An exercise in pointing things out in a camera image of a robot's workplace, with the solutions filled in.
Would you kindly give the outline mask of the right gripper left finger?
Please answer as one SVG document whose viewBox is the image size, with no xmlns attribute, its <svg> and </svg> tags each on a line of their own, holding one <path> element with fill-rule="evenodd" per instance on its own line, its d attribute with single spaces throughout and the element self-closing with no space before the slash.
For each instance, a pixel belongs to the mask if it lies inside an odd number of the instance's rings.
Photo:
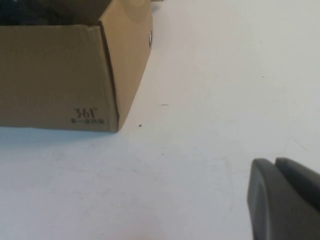
<svg viewBox="0 0 320 240">
<path fill-rule="evenodd" d="M 253 239 L 318 240 L 320 199 L 303 198 L 275 162 L 256 158 L 251 163 L 247 205 Z"/>
</svg>

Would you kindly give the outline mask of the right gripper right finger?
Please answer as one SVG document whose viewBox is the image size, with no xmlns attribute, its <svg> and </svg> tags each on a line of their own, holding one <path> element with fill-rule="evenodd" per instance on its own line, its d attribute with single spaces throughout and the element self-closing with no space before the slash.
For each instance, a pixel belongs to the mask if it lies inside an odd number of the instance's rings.
<svg viewBox="0 0 320 240">
<path fill-rule="evenodd" d="M 289 158 L 279 157 L 275 166 L 304 199 L 320 198 L 320 174 Z"/>
</svg>

